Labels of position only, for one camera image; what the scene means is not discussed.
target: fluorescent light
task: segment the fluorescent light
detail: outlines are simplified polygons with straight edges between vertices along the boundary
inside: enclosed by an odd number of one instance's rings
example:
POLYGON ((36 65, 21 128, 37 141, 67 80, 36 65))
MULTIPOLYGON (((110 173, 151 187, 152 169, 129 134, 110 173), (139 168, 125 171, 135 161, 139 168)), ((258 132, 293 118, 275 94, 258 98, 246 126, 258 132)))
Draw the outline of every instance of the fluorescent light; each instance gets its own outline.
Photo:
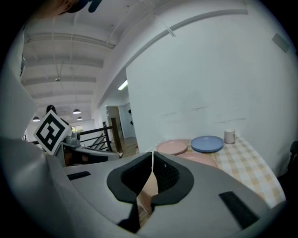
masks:
POLYGON ((39 119, 39 117, 34 117, 32 121, 38 122, 38 121, 40 121, 40 119, 39 119))
POLYGON ((118 90, 122 90, 122 89, 124 89, 124 88, 127 86, 127 84, 128 84, 128 82, 125 81, 125 82, 118 88, 118 90))
POLYGON ((80 113, 81 113, 81 111, 79 109, 75 109, 73 112, 73 114, 80 114, 80 113))

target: white mug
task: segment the white mug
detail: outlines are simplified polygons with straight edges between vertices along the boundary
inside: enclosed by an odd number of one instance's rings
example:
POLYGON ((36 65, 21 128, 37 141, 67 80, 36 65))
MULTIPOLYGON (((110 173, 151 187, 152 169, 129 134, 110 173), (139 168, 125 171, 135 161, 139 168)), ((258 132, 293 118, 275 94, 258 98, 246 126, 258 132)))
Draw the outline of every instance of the white mug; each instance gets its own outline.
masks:
POLYGON ((235 130, 228 129, 224 131, 224 142, 226 144, 233 144, 236 141, 235 130))

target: checkered tablecloth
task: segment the checkered tablecloth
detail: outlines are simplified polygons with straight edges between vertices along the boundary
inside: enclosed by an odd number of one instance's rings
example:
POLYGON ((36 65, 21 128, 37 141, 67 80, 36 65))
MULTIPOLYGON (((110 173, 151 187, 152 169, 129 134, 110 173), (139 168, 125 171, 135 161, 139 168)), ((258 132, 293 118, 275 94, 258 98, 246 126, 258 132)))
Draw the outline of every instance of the checkered tablecloth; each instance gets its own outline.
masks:
MULTIPOLYGON (((187 152, 196 152, 191 148, 190 140, 184 141, 189 145, 187 152)), ((234 144, 224 144, 220 151, 206 155, 212 157, 220 169, 262 197, 269 207, 285 201, 283 189, 274 173, 243 137, 238 137, 234 144)))

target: white ceiling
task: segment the white ceiling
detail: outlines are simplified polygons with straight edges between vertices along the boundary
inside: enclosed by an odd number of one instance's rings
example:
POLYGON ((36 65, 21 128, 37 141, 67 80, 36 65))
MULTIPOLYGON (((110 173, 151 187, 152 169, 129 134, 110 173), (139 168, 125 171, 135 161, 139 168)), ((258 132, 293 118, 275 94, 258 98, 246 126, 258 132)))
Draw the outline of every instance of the white ceiling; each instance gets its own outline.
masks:
MULTIPOLYGON (((169 0, 145 1, 154 9, 169 0)), ((94 13, 86 6, 54 20, 30 22, 25 31, 27 63, 21 83, 38 104, 36 115, 43 117, 46 106, 54 105, 60 117, 72 117, 70 123, 78 116, 90 120, 95 83, 105 80, 101 77, 105 60, 121 37, 146 14, 139 0, 103 0, 94 13), (60 71, 61 81, 56 82, 60 71), (73 115, 76 108, 82 114, 73 115)), ((116 91, 115 97, 122 97, 121 93, 128 93, 127 89, 116 91)))

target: wooden floor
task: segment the wooden floor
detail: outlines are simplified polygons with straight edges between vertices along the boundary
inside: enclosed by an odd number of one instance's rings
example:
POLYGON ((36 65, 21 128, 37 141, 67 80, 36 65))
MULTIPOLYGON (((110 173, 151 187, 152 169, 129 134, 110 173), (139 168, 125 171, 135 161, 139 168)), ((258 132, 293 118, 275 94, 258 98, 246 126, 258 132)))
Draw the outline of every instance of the wooden floor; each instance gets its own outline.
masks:
MULTIPOLYGON (((122 146, 122 150, 123 150, 122 158, 132 156, 132 155, 139 153, 139 149, 137 148, 138 143, 137 143, 135 137, 128 137, 125 139, 120 139, 120 141, 121 141, 121 146, 122 146)), ((116 147, 113 142, 111 143, 111 146, 112 146, 113 151, 116 152, 116 147)))

